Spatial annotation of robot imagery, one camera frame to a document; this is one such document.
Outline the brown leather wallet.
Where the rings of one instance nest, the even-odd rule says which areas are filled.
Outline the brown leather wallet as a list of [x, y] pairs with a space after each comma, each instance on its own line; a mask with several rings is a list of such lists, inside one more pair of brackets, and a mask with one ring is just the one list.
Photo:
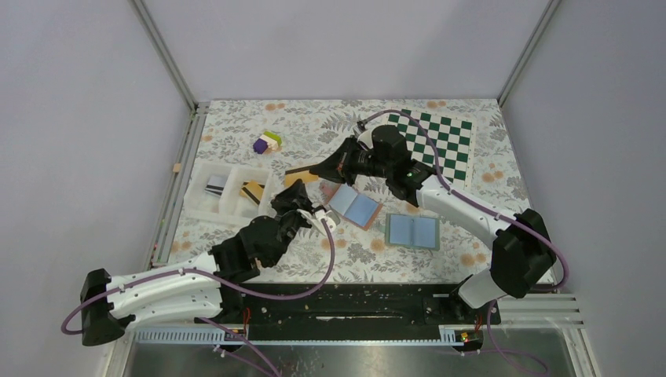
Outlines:
[[363, 230], [370, 229], [382, 209], [381, 203], [345, 184], [321, 181], [319, 189], [331, 210]]

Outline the clear plastic divided tray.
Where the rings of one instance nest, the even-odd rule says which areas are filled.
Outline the clear plastic divided tray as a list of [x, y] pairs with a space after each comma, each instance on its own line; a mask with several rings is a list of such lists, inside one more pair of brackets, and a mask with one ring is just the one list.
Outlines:
[[[211, 175], [228, 177], [221, 196], [204, 192]], [[240, 196], [245, 181], [257, 181], [265, 185], [261, 203], [257, 206]], [[225, 225], [247, 225], [261, 215], [272, 213], [270, 200], [282, 189], [271, 170], [232, 165], [227, 163], [196, 163], [184, 197], [184, 214], [188, 218]]]

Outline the green card holder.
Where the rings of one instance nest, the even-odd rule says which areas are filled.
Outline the green card holder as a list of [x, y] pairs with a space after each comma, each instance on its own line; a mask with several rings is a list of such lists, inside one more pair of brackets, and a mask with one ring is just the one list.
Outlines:
[[437, 218], [387, 214], [377, 225], [390, 246], [438, 251], [440, 221]]

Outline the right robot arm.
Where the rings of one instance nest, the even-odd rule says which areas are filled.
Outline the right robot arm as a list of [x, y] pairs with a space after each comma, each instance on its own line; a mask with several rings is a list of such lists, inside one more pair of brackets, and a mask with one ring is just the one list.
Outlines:
[[395, 126], [377, 126], [346, 138], [309, 171], [345, 185], [353, 185], [359, 175], [382, 178], [398, 199], [443, 215], [481, 240], [491, 249], [490, 266], [456, 289], [470, 308], [504, 296], [524, 298], [557, 260], [538, 212], [501, 209], [454, 188], [435, 168], [412, 158]]

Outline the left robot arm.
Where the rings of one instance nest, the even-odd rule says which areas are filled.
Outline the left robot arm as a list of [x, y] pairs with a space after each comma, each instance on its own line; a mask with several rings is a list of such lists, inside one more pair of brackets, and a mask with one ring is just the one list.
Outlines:
[[106, 269], [86, 275], [76, 313], [84, 346], [113, 342], [142, 324], [213, 318], [240, 308], [241, 283], [277, 265], [301, 228], [326, 229], [327, 210], [315, 206], [296, 181], [271, 202], [275, 216], [258, 216], [209, 251], [142, 273], [112, 276]]

